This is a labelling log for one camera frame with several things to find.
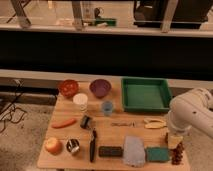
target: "red bowl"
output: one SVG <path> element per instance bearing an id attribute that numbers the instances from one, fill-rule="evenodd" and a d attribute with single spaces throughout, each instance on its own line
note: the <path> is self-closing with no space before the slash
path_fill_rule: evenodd
<path id="1" fill-rule="evenodd" d="M 65 80 L 59 83 L 58 90 L 64 97 L 71 98 L 78 93 L 79 85 L 75 80 Z"/>
<path id="2" fill-rule="evenodd" d="M 112 87 L 109 81 L 97 79 L 90 84 L 89 88 L 97 98 L 103 98 L 109 93 Z"/>

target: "tray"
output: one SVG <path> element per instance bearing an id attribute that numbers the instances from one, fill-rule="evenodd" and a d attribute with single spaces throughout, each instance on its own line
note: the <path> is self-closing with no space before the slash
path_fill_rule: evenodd
<path id="1" fill-rule="evenodd" d="M 168 112 L 172 99 L 167 81 L 158 78 L 122 78 L 126 112 Z"/>

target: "white cup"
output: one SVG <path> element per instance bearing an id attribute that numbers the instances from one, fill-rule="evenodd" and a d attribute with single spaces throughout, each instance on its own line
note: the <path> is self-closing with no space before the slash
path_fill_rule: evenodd
<path id="1" fill-rule="evenodd" d="M 81 111 L 87 110 L 87 102 L 88 97 L 84 93 L 78 93 L 73 97 L 73 103 L 75 103 Z"/>

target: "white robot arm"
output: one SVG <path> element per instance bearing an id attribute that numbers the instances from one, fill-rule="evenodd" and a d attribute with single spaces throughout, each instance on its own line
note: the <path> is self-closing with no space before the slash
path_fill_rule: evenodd
<path id="1" fill-rule="evenodd" d="M 203 88 L 196 88 L 173 98 L 166 115 L 169 131 L 184 135 L 194 126 L 213 138 L 213 112 L 210 108 L 213 108 L 213 96 Z"/>

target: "teal sponge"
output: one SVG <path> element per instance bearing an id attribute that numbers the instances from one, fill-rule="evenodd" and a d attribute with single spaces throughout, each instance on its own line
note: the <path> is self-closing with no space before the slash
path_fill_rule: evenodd
<path id="1" fill-rule="evenodd" d="M 167 162 L 169 161 L 169 150 L 165 147 L 147 147 L 146 159 L 149 162 Z"/>

